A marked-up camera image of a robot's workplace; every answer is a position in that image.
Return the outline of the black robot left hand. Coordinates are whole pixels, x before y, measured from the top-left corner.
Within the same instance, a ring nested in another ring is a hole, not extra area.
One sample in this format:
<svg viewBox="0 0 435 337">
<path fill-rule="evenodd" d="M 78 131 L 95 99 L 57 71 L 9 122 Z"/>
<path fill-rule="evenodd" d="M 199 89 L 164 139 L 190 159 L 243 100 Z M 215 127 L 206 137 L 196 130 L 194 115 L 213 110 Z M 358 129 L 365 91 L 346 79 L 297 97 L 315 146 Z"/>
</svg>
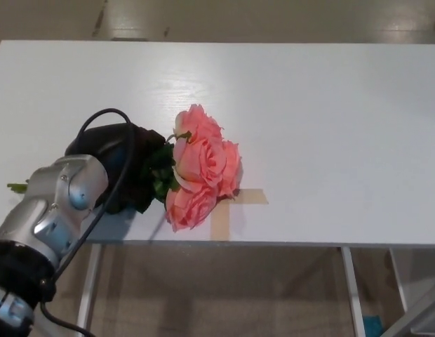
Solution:
<svg viewBox="0 0 435 337">
<path fill-rule="evenodd" d="M 144 213 L 155 198 L 152 170 L 159 165 L 159 155 L 163 152 L 166 139 L 154 130 L 133 125 L 135 131 L 135 149 L 130 167 L 123 179 L 122 185 L 106 208 L 108 214 L 117 214 L 125 209 L 134 209 Z M 89 154 L 98 159 L 104 166 L 109 186 L 96 206 L 102 206 L 113 187 L 116 185 L 122 168 L 127 159 L 128 126 L 110 124 L 90 128 L 84 131 L 80 141 L 74 140 L 65 150 L 66 155 Z"/>
</svg>

